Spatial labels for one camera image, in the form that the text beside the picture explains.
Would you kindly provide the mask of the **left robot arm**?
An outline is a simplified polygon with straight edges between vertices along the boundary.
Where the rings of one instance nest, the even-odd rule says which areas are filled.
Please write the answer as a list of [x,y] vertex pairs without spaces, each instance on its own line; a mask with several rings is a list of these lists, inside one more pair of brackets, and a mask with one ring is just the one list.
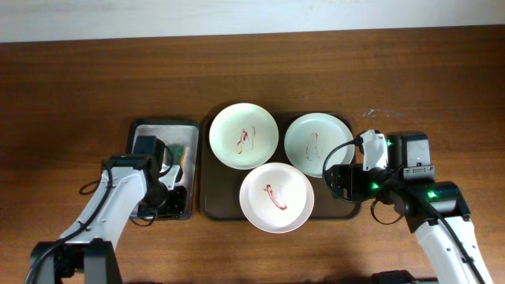
[[115,248],[127,222],[150,226],[185,214],[184,157],[182,145],[138,136],[131,153],[102,162],[92,198],[57,240],[36,245],[25,281],[60,283],[79,272],[86,283],[122,282]]

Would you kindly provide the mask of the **green orange sponge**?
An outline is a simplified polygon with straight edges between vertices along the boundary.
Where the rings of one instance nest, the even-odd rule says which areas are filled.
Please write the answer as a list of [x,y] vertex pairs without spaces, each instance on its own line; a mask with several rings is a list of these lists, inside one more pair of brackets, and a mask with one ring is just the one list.
[[184,162],[185,158],[185,146],[184,145],[170,145],[170,157],[172,158],[171,164],[173,166],[179,165],[181,166]]

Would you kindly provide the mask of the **pale green plate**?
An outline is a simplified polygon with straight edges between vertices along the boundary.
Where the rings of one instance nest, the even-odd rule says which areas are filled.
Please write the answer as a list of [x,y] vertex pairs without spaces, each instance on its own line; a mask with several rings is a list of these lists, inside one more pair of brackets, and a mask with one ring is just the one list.
[[293,166],[308,176],[321,178],[330,152],[353,138],[350,128],[333,115],[304,114],[288,127],[284,148]]
[[249,170],[273,156],[279,142],[279,128],[263,107],[236,103],[214,117],[209,142],[221,163],[237,170]]

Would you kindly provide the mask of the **pink white plate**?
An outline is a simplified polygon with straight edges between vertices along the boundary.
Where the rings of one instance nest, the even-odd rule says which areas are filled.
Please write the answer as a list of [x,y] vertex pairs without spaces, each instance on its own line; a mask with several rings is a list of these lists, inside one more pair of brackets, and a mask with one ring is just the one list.
[[239,204],[253,226],[271,234],[284,234],[308,221],[315,194],[300,170],[285,163],[266,163],[244,178]]

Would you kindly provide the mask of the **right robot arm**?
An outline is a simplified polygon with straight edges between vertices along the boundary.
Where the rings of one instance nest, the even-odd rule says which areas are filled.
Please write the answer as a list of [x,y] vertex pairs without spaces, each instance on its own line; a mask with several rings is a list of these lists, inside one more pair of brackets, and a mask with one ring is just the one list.
[[334,197],[391,205],[428,256],[437,282],[492,282],[462,191],[436,180],[425,133],[370,129],[341,146],[359,148],[363,161],[323,163],[322,178]]

